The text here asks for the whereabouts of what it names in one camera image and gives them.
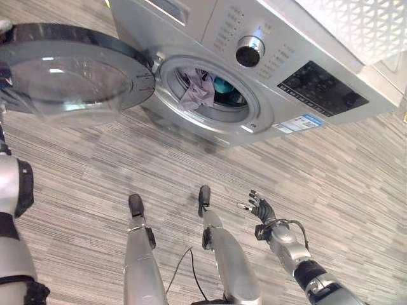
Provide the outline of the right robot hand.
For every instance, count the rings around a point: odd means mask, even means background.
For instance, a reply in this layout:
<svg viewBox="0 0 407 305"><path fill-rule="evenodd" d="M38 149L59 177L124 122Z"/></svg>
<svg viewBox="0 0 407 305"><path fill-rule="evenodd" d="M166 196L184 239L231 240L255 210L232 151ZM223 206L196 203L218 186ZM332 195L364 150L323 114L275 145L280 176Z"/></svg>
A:
<svg viewBox="0 0 407 305"><path fill-rule="evenodd" d="M258 217L264 225L277 219L273 208L259 192L251 190L248 202L248 204L237 203L237 207Z"/></svg>

